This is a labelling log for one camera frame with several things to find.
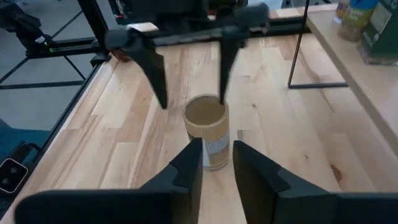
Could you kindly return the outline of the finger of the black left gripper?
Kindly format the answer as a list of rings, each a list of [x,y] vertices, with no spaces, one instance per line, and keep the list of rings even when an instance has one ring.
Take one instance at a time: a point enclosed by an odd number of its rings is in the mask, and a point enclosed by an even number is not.
[[[221,27],[220,44],[220,78],[219,98],[224,104],[232,65],[243,43],[250,32],[266,33],[269,28],[269,8],[265,3],[235,9],[231,15],[224,18]]]
[[[167,108],[167,82],[164,57],[155,50],[152,39],[135,29],[112,29],[104,36],[105,47],[122,50],[140,66],[146,75],[162,109]]]

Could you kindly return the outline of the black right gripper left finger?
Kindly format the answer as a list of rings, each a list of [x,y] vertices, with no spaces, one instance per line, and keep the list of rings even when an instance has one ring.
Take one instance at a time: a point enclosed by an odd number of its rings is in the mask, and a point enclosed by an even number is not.
[[[48,190],[22,199],[15,224],[197,224],[203,145],[193,139],[138,189]]]

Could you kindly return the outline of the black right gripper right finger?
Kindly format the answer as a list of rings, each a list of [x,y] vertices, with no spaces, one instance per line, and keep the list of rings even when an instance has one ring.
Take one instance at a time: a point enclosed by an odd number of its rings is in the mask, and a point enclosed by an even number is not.
[[[242,141],[233,163],[247,224],[398,224],[398,193],[329,192]]]

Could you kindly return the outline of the furikake jar tan lid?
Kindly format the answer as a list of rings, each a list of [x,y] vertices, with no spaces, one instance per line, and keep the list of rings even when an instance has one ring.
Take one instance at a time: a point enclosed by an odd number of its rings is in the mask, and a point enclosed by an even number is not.
[[[190,140],[202,140],[203,167],[215,170],[229,161],[229,108],[216,95],[198,95],[183,109],[185,129]]]

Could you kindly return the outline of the saffron glass jar cork lid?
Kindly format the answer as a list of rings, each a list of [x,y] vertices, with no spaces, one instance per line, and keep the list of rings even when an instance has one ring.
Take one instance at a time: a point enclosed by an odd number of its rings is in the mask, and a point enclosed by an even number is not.
[[[337,7],[333,20],[337,24],[341,24],[343,17],[345,16],[346,10],[349,6],[350,0],[337,0]]]

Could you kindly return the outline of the oregano leaves bottle black lid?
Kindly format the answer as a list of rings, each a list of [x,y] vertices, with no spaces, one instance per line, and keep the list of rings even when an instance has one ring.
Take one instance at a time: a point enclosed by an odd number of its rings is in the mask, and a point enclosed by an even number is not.
[[[347,41],[358,42],[379,0],[349,0],[338,35]]]

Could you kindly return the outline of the green oregano jar green lid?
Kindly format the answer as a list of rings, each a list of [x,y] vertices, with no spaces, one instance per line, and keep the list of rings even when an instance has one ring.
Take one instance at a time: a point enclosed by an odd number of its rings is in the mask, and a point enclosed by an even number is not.
[[[398,67],[398,0],[379,0],[359,42],[366,64]]]

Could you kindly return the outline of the black white-rimmed floor device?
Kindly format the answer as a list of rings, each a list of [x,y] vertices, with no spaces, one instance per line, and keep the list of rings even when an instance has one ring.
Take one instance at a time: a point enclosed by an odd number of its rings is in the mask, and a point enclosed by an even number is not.
[[[29,170],[26,166],[8,157],[0,164],[0,192],[13,194],[24,181]]]

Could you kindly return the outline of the wooden shelf riser black frame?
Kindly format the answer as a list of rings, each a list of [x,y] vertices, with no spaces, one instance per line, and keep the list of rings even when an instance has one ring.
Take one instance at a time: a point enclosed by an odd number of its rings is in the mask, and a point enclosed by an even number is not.
[[[358,45],[338,37],[336,4],[303,7],[308,27],[351,88],[395,155],[398,156],[398,67],[367,65]]]

